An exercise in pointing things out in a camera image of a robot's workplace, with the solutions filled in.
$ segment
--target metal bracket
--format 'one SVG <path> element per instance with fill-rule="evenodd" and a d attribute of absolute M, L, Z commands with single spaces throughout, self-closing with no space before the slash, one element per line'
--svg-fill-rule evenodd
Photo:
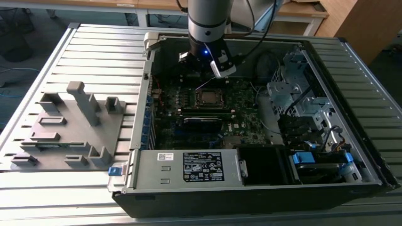
<path fill-rule="evenodd" d="M 269 82 L 266 86 L 271 100 L 277 106 L 290 105 L 292 94 L 301 94 L 301 88 L 297 84 L 288 84 L 285 82 Z"/>

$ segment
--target black cable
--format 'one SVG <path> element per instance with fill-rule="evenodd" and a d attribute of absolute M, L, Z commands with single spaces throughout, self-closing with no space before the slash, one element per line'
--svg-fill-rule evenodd
<path fill-rule="evenodd" d="M 300 95 L 300 97 L 296 99 L 296 101 L 292 103 L 292 105 L 288 107 L 284 115 L 288 115 L 290 109 L 300 103 L 300 101 L 304 99 L 304 97 L 308 95 L 308 93 L 312 90 L 312 86 L 309 86 L 309 88 L 305 90 L 305 92 Z"/>
<path fill-rule="evenodd" d="M 269 49 L 265 49 L 258 55 L 257 57 L 254 58 L 254 66 L 253 66 L 253 79 L 258 79 L 258 66 L 259 66 L 259 63 L 261 63 L 261 59 L 263 58 L 263 56 L 274 56 L 276 57 L 276 60 L 277 60 L 277 69 L 274 70 L 274 73 L 276 71 L 278 70 L 278 68 L 281 67 L 281 60 L 280 60 L 280 57 L 277 56 L 277 54 L 270 51 Z"/>
<path fill-rule="evenodd" d="M 177 4 L 178 4 L 178 6 L 179 6 L 179 8 L 181 8 L 181 11 L 182 11 L 183 13 L 189 13 L 189 8 L 185 8 L 185 7 L 182 6 L 179 0 L 177 0 Z"/>
<path fill-rule="evenodd" d="M 337 129 L 337 128 L 340 128 L 340 126 L 334 125 L 334 126 L 329 129 L 328 134 L 326 134 L 325 139 L 324 139 L 324 142 L 322 142 L 321 152 L 325 151 L 326 145 L 328 145 L 328 141 L 329 141 L 329 136 L 330 136 L 333 130 Z"/>
<path fill-rule="evenodd" d="M 259 40 L 258 44 L 254 46 L 254 48 L 250 50 L 250 52 L 246 54 L 246 58 L 251 55 L 251 53 L 257 50 L 257 48 L 259 47 L 259 45 L 263 43 L 265 37 L 269 34 L 269 31 L 271 29 L 273 26 L 273 22 L 274 22 L 274 17 L 276 17 L 276 10 L 277 10 L 277 0 L 274 1 L 274 7 L 273 7 L 273 13 L 271 13 L 271 19 L 270 19 L 270 23 L 269 26 L 266 28 L 265 34 L 262 36 L 262 39 Z"/>

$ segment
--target warning label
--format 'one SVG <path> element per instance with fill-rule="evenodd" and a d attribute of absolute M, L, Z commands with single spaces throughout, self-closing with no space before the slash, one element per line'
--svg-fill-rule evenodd
<path fill-rule="evenodd" d="M 186 182 L 225 181 L 221 152 L 183 153 Z"/>

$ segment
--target blue tab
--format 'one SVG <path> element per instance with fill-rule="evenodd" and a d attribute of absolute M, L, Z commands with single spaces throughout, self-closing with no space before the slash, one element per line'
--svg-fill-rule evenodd
<path fill-rule="evenodd" d="M 293 155 L 296 164 L 300 163 L 316 163 L 314 156 L 312 152 L 298 152 Z"/>
<path fill-rule="evenodd" d="M 110 176 L 121 176 L 123 173 L 123 167 L 110 167 L 107 173 Z"/>
<path fill-rule="evenodd" d="M 345 157 L 346 157 L 348 162 L 353 162 L 353 156 L 349 152 L 346 152 Z"/>

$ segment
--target gray floor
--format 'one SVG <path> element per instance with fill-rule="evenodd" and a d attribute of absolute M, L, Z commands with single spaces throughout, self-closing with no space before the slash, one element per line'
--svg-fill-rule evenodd
<path fill-rule="evenodd" d="M 35 31 L 26 35 L 27 42 L 34 49 L 34 57 L 19 63 L 10 63 L 0 57 L 0 67 L 31 67 L 42 69 L 58 41 L 71 22 L 86 24 L 127 25 L 123 13 L 83 12 L 83 11 L 56 11 L 58 18 L 51 19 L 44 9 L 32 9 L 31 20 Z M 157 16 L 150 16 L 150 25 L 159 27 L 187 28 L 187 20 L 179 16 L 163 16 L 166 22 L 158 23 Z M 397 102 L 402 103 L 402 54 L 389 56 L 381 53 L 370 65 L 370 69 L 384 83 Z M 32 71 L 10 71 L 0 73 L 0 84 L 7 82 L 7 86 L 0 88 L 0 94 L 10 96 L 24 95 L 36 77 Z M 22 101 L 22 98 L 0 97 L 0 123 L 7 123 L 12 113 Z"/>

